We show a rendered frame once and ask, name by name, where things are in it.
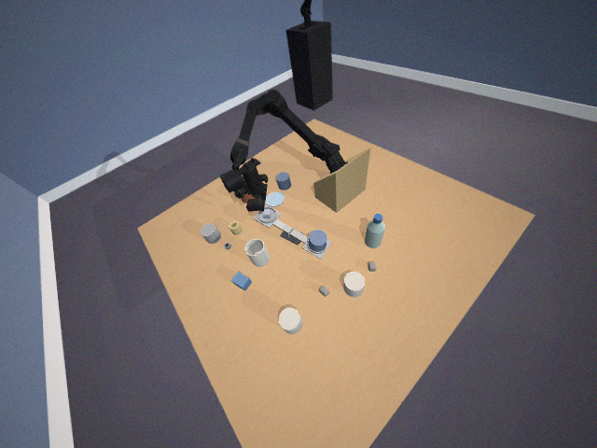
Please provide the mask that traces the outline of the blue cylinder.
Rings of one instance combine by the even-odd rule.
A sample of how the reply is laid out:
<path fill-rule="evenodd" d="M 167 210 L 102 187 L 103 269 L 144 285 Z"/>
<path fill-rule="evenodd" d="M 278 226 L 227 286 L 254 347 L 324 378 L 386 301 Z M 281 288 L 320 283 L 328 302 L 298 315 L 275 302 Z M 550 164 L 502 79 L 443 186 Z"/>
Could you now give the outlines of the blue cylinder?
<path fill-rule="evenodd" d="M 282 172 L 276 176 L 277 184 L 279 189 L 287 190 L 291 188 L 291 181 L 289 173 Z"/>
<path fill-rule="evenodd" d="M 312 251 L 320 252 L 326 248 L 327 236 L 324 231 L 315 230 L 309 236 L 309 248 Z"/>

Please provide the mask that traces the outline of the blue block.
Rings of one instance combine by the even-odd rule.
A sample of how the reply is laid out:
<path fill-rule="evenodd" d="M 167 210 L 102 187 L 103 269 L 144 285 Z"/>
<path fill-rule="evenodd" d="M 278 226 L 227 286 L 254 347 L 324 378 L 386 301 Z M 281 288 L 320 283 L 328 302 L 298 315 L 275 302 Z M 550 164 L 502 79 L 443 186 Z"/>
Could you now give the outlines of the blue block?
<path fill-rule="evenodd" d="M 247 276 L 239 272 L 234 275 L 234 277 L 231 279 L 231 282 L 244 291 L 246 291 L 252 283 Z"/>

